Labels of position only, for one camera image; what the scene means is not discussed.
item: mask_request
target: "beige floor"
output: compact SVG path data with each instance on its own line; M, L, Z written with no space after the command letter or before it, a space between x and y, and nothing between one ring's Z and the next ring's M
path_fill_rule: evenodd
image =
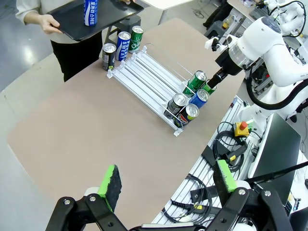
M196 17L193 10L200 9L202 6L205 11L202 14L207 18L216 8L212 2L213 0L211 2L194 0L170 9L167 18L180 18L201 33L205 33L205 28L202 26L205 19ZM140 13L145 31L158 24L160 15L161 11L153 7L146 8ZM2 231L45 230L54 205L40 192L9 149L6 144L6 135L18 121L63 84L60 66L55 56L51 54L34 64L0 93L0 205L2 208L0 230ZM241 86L239 96L244 99L247 97L244 85ZM304 136L305 130L302 126L300 127L301 134Z

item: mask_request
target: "person's arm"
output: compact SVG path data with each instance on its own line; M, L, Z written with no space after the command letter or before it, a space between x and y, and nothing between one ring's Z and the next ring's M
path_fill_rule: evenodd
M61 33L55 27L59 27L60 24L49 14L40 15L40 0L17 0L16 6L18 13L16 17L24 24L38 24L42 27L46 34L53 32Z

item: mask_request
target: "monitor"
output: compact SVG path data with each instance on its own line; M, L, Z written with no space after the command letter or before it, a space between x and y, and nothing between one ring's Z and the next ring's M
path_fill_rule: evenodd
M268 118L263 140L255 161L250 166L248 177L257 177L283 170L297 164L300 135L283 119L274 113ZM260 184L263 189L275 189L286 205L295 172Z

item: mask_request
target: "white shirt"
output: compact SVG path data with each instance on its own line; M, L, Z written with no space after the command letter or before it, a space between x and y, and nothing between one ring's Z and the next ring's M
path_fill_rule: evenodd
M18 13L16 17L24 22L24 17L31 11L38 12L39 14L46 14L60 6L63 6L72 0L17 0L16 6ZM57 43L77 43L65 34L52 33L48 35L49 39Z

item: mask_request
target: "red button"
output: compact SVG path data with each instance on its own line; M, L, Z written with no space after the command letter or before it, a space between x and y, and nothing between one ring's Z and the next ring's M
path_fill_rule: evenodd
M247 126L248 126L247 123L246 123L245 121L243 121L243 122L241 123L241 125L240 125L240 130L243 131Z

